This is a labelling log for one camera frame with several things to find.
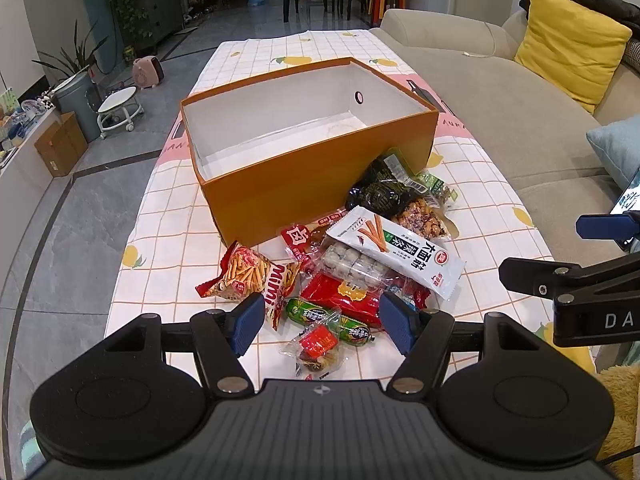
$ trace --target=gray marble tile floor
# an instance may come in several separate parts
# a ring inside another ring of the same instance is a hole
[[[75,171],[160,150],[181,99],[189,94],[223,41],[274,38],[305,30],[368,28],[357,2],[347,21],[332,14],[331,8],[325,13],[320,0],[302,2],[299,14],[291,3],[289,23],[283,23],[282,3],[269,2],[257,8],[216,10],[190,25],[198,25],[198,29],[184,40],[173,36],[160,46],[165,80],[140,93],[145,115],[136,121],[135,130],[122,130],[92,142]],[[129,77],[127,69],[117,80]],[[70,176],[54,179],[27,227],[0,294],[0,377],[4,377],[6,363],[12,364],[10,380],[2,390],[8,393],[7,420],[3,421],[8,449],[2,452],[9,453],[11,471],[5,471],[0,461],[0,478],[24,477],[19,435],[28,421],[36,387],[104,334],[122,251],[154,163],[154,159],[143,160],[78,178],[61,202],[48,237],[44,237]],[[42,250],[36,253],[38,245]],[[23,291],[24,304],[18,305]],[[16,313],[15,347],[7,359]]]

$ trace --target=gray cabinet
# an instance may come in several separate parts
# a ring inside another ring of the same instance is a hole
[[[156,46],[172,32],[182,28],[182,7],[180,0],[138,0],[148,15],[146,30],[151,38],[136,42],[136,50]]]

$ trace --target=sofa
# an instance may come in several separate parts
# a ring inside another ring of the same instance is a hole
[[[557,261],[588,266],[622,256],[613,241],[581,240],[575,221],[581,214],[608,213],[622,193],[585,134],[640,113],[640,75],[621,64],[591,115],[513,61],[526,29],[523,10],[498,27],[390,9],[372,33],[465,123],[516,190]]]

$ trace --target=cardboard box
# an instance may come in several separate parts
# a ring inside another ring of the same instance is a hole
[[[389,148],[423,169],[438,120],[426,101],[353,58],[232,82],[190,96],[181,110],[223,242],[246,246],[344,206]]]
[[[52,124],[35,142],[36,150],[53,176],[65,176],[87,149],[76,114],[62,115],[62,124]]]

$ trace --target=blue wall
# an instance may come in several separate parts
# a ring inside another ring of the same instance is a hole
[[[107,0],[84,0],[84,6],[89,22],[93,25],[98,21],[94,28],[96,43],[105,36],[109,37],[109,41],[100,48],[97,55],[100,68],[106,72],[113,68],[114,60],[116,64],[122,60],[123,44],[118,22],[115,22],[114,35],[113,15]]]

